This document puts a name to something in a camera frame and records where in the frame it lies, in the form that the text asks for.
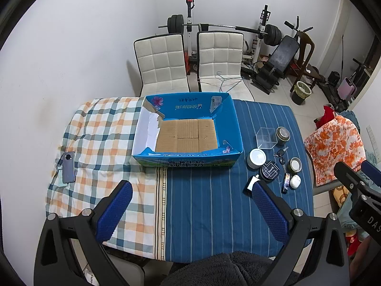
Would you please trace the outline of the grey metal tin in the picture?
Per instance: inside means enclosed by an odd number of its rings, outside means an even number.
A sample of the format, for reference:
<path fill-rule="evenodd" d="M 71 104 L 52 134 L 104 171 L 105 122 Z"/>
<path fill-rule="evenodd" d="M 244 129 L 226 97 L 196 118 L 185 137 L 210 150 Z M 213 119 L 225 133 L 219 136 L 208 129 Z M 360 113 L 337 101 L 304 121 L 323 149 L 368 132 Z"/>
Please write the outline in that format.
<path fill-rule="evenodd" d="M 284 146 L 291 138 L 290 132 L 285 127 L 276 129 L 277 145 Z"/>

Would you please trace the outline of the clear plastic cube box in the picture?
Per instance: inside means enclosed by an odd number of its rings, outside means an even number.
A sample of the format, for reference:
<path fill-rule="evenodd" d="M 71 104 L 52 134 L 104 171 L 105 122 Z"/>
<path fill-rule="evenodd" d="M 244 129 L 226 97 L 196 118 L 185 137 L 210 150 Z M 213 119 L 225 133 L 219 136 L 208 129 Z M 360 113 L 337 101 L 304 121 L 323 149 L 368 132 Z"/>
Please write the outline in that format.
<path fill-rule="evenodd" d="M 257 147 L 261 150 L 271 150 L 278 142 L 274 128 L 260 127 L 255 137 Z"/>

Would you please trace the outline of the white earbuds case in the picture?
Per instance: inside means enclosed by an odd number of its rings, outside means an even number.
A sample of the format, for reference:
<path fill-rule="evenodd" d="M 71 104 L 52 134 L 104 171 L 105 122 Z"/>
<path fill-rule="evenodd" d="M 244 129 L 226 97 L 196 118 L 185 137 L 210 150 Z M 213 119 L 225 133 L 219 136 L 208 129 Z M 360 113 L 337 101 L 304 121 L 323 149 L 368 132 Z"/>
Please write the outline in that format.
<path fill-rule="evenodd" d="M 296 190 L 297 188 L 299 188 L 300 184 L 301 184 L 301 178 L 299 177 L 299 175 L 296 174 L 292 176 L 289 182 L 290 188 L 292 188 L 293 190 Z"/>

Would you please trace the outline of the dark blue lighter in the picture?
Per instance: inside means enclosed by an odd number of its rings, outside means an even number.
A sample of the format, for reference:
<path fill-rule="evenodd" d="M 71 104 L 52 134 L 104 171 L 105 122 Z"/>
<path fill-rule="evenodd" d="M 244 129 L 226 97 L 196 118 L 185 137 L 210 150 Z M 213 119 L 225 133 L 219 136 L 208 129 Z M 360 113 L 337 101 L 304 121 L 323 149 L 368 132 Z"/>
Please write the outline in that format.
<path fill-rule="evenodd" d="M 289 190 L 290 180 L 291 180 L 291 175 L 286 172 L 284 174 L 284 180 L 283 180 L 282 187 L 281 187 L 281 193 L 282 194 L 287 194 L 287 192 Z"/>

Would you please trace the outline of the red cloth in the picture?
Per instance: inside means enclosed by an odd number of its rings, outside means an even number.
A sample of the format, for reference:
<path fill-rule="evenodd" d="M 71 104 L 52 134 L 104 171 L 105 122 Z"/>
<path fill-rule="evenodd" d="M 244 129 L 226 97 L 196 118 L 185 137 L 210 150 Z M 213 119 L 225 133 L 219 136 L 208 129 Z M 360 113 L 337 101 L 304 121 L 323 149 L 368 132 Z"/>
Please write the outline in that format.
<path fill-rule="evenodd" d="M 317 118 L 314 120 L 315 126 L 317 129 L 325 125 L 326 123 L 330 122 L 332 119 L 334 119 L 336 116 L 335 109 L 332 105 L 324 105 L 324 114 L 323 116 Z"/>

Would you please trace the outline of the blue smartphone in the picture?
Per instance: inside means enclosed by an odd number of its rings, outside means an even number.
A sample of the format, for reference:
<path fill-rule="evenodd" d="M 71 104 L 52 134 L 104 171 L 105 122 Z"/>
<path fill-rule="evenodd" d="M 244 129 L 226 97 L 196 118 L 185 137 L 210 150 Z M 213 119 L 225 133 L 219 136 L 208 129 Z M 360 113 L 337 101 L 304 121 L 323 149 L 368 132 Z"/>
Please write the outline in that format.
<path fill-rule="evenodd" d="M 62 157 L 63 183 L 75 182 L 75 152 L 65 152 Z"/>

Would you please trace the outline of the black round patterned case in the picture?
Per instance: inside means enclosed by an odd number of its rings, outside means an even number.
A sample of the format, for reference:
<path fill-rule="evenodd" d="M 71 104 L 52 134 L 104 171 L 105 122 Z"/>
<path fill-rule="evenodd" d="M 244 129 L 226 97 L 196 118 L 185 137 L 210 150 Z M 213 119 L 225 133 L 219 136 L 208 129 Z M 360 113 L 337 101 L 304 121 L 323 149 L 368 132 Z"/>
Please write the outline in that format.
<path fill-rule="evenodd" d="M 274 161 L 266 161 L 260 167 L 260 177 L 266 182 L 274 181 L 280 173 L 280 169 Z"/>

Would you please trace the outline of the pink small suitcase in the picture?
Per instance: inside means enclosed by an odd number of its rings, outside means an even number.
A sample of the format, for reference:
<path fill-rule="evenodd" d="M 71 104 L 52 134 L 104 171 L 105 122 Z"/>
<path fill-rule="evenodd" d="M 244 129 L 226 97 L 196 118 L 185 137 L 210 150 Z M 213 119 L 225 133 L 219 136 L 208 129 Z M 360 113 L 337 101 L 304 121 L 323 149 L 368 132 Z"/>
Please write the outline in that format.
<path fill-rule="evenodd" d="M 356 92 L 356 86 L 353 81 L 345 77 L 338 86 L 338 95 L 342 100 L 349 101 L 352 95 Z"/>

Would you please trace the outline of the checked orange green cloth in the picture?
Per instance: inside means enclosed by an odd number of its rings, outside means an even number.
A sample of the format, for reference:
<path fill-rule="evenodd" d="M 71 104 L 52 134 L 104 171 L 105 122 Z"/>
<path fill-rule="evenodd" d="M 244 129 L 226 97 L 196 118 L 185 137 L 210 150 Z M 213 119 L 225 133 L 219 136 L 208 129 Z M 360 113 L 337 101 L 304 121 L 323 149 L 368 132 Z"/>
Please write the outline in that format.
<path fill-rule="evenodd" d="M 66 127 L 48 186 L 45 210 L 60 217 L 93 209 L 121 180 L 132 184 L 132 200 L 106 245 L 150 259 L 165 258 L 164 168 L 143 167 L 132 146 L 143 98 L 93 99 L 78 108 Z M 75 182 L 63 183 L 62 157 L 75 152 Z"/>

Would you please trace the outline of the brown wooden chair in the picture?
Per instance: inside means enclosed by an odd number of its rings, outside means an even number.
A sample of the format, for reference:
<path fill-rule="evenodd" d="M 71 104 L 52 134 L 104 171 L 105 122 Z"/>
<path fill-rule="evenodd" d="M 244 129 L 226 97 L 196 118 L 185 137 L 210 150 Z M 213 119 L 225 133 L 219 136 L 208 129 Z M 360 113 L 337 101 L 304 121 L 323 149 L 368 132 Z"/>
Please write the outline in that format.
<path fill-rule="evenodd" d="M 284 25 L 296 32 L 294 39 L 299 44 L 298 59 L 293 58 L 289 67 L 289 74 L 296 76 L 295 82 L 292 84 L 292 87 L 294 87 L 295 84 L 301 80 L 301 77 L 304 75 L 304 72 L 306 71 L 308 63 L 315 50 L 315 43 L 312 41 L 311 37 L 308 34 L 308 31 L 313 30 L 313 26 L 310 26 L 304 30 L 300 30 L 299 16 L 296 17 L 295 25 L 291 24 L 288 21 L 285 21 Z"/>

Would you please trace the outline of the black weight bench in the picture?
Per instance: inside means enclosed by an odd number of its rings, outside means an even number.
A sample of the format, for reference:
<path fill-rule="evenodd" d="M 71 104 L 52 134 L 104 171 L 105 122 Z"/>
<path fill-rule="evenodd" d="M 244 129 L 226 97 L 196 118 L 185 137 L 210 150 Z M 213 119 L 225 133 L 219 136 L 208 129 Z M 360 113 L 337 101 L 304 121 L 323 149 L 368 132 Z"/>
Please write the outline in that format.
<path fill-rule="evenodd" d="M 290 36 L 285 36 L 277 46 L 269 59 L 259 69 L 259 73 L 252 80 L 253 85 L 261 91 L 270 95 L 278 80 L 285 77 L 285 72 L 299 49 L 297 40 Z"/>

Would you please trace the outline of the blue cardboard box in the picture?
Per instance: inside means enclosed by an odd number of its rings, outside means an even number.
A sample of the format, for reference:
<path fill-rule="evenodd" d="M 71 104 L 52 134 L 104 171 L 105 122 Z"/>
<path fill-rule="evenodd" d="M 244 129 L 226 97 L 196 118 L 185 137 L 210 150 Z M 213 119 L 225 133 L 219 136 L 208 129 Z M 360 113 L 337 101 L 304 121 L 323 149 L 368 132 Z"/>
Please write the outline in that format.
<path fill-rule="evenodd" d="M 231 166 L 242 152 L 230 94 L 183 92 L 144 97 L 132 147 L 132 156 L 142 166 Z"/>

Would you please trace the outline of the right white padded chair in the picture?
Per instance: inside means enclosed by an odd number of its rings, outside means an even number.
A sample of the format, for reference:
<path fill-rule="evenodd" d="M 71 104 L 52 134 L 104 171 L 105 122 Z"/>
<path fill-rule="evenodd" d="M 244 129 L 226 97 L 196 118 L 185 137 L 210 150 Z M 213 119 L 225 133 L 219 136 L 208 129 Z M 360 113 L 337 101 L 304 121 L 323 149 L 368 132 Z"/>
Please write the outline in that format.
<path fill-rule="evenodd" d="M 197 35 L 198 71 L 197 79 L 213 76 L 221 71 L 224 76 L 241 76 L 244 36 L 239 32 L 207 31 Z M 232 99 L 254 101 L 254 97 L 242 78 L 242 82 L 228 92 Z"/>

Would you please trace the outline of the left white padded chair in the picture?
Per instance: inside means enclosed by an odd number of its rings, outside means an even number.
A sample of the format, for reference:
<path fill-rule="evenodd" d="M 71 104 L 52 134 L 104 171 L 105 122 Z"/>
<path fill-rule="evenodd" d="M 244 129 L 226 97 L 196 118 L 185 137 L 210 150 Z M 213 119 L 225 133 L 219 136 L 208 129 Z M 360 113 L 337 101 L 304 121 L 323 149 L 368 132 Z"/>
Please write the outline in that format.
<path fill-rule="evenodd" d="M 138 39 L 134 52 L 141 76 L 141 96 L 188 92 L 183 36 L 163 34 Z"/>

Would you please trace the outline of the barbell with black weights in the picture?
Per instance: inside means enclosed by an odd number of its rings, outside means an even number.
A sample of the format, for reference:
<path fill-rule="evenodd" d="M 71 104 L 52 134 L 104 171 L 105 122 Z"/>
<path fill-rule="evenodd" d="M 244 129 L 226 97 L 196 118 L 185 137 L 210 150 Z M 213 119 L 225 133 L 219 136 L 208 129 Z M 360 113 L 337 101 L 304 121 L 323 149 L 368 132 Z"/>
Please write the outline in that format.
<path fill-rule="evenodd" d="M 166 28 L 168 33 L 184 33 L 184 28 L 192 28 L 192 27 L 198 27 L 199 31 L 206 32 L 209 30 L 210 27 L 213 28 L 228 28 L 237 30 L 240 32 L 248 32 L 252 34 L 257 34 L 260 39 L 263 40 L 263 42 L 266 45 L 269 46 L 277 46 L 281 43 L 282 34 L 280 29 L 277 26 L 267 24 L 264 28 L 264 31 L 258 30 L 258 29 L 252 29 L 247 28 L 243 26 L 230 26 L 230 25 L 216 25 L 216 24 L 209 24 L 209 23 L 185 23 L 183 16 L 181 14 L 179 15 L 172 15 L 171 17 L 167 18 L 167 24 L 166 25 L 160 25 L 158 28 Z"/>

